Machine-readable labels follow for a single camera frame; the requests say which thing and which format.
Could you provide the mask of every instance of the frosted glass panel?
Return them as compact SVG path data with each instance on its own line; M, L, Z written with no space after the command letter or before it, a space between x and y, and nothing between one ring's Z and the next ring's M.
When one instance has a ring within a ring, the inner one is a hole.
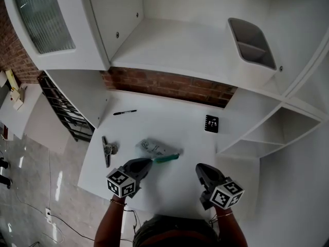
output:
M57 0L16 0L16 4L39 53L76 48Z

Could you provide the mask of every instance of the tile floor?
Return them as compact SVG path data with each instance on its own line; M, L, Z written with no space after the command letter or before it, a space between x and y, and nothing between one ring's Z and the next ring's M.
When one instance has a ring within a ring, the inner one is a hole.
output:
M69 138L63 155L49 152L51 169L51 193L49 193L48 149L35 141L24 137L13 142L0 140L0 151L11 168L2 169L2 175L13 180L10 190L0 184L0 231L8 247L28 247L36 241L40 246L90 247L93 242L80 237L62 221L53 217L56 226L48 224L45 208L65 220L80 234L94 239L98 225L105 214L109 202L77 187L80 170L87 152L88 143L75 142ZM28 203L39 211L22 204ZM122 238L133 239L133 213L125 213ZM138 212L143 221L152 214ZM122 247L131 247L132 243L121 242Z

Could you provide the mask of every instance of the person's arm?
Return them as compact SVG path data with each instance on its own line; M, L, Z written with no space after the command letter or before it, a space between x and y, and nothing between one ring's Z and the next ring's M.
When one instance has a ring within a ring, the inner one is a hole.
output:
M121 238L121 225L125 198L121 199L113 195L111 202L105 213L95 236L94 247L119 247Z
M220 243L222 247L248 247L245 236L238 225L232 210L215 206L218 225L220 227Z

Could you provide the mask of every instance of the metal rack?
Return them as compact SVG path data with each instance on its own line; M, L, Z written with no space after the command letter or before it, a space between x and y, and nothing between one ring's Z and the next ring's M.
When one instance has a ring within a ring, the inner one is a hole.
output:
M38 82L58 119L68 129L72 137L76 141L80 139L90 142L95 128L65 98L45 72L38 76Z

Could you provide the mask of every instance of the black marker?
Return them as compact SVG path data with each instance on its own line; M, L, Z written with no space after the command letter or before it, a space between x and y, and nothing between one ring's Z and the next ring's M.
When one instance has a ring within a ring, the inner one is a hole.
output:
M126 111L126 112L120 112L120 113L114 113L113 115L119 115L119 114L125 114L125 113L133 113L133 112L137 112L137 110Z

